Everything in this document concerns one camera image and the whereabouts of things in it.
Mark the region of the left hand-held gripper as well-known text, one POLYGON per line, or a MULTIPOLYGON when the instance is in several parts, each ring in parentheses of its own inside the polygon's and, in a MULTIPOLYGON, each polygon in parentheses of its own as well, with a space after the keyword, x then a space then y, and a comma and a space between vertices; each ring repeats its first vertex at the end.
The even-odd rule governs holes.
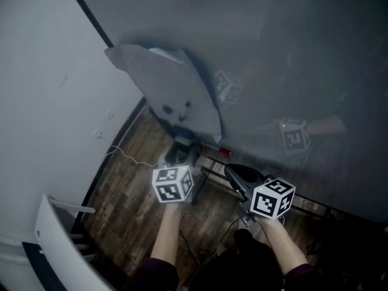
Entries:
POLYGON ((199 156, 199 147, 174 142, 158 160, 152 173, 152 187, 160 203, 184 202, 195 183, 192 170, 199 156))

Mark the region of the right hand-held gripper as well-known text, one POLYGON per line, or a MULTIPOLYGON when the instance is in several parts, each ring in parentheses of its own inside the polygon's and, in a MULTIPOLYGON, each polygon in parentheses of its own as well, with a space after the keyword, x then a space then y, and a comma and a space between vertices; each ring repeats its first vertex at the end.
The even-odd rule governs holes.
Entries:
POLYGON ((244 223, 253 223, 255 216, 277 219, 290 210, 296 187, 285 179, 240 164, 227 164, 224 174, 242 196, 237 214, 244 223))

